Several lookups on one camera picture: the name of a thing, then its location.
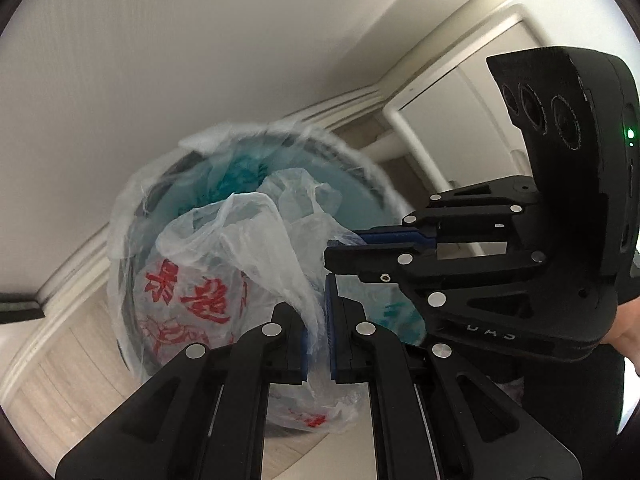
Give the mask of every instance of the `translucent trash bag liner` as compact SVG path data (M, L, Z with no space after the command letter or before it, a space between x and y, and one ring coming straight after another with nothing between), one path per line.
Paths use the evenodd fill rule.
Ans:
M268 418L345 429L363 389L329 377L324 248L361 243L350 230L408 211L381 170L314 126L224 124L184 140L135 174L113 209L108 292L124 361L145 381L188 344L233 343L287 301L307 327L308 381L271 385ZM413 305L381 286L338 277L368 319L418 343Z

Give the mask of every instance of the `wooden floor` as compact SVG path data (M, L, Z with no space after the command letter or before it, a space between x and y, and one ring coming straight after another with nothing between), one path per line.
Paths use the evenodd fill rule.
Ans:
M378 113L337 133L359 149L387 130ZM407 157L383 164L398 191L418 207L427 203L432 190L416 167ZM31 453L53 475L62 456L138 386L118 352L103 288L56 334L49 351L3 408ZM320 433L267 427L262 478L275 478L323 438Z

